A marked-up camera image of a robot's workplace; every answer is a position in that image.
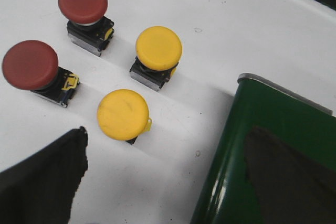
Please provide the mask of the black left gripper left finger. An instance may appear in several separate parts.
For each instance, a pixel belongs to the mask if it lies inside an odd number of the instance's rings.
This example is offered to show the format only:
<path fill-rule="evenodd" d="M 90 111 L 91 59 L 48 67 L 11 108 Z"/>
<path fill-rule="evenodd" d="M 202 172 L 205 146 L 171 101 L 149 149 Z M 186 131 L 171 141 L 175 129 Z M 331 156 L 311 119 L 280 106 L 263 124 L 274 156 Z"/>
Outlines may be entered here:
<path fill-rule="evenodd" d="M 88 169 L 84 127 L 1 172 L 1 223 L 68 223 Z"/>

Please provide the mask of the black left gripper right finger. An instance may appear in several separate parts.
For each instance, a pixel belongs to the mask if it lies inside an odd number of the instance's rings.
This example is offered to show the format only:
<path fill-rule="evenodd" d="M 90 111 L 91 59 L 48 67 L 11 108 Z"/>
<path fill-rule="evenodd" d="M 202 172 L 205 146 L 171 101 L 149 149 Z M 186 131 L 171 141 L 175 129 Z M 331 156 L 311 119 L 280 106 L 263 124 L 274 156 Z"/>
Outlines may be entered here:
<path fill-rule="evenodd" d="M 257 126 L 244 160 L 264 223 L 335 223 L 335 171 Z"/>

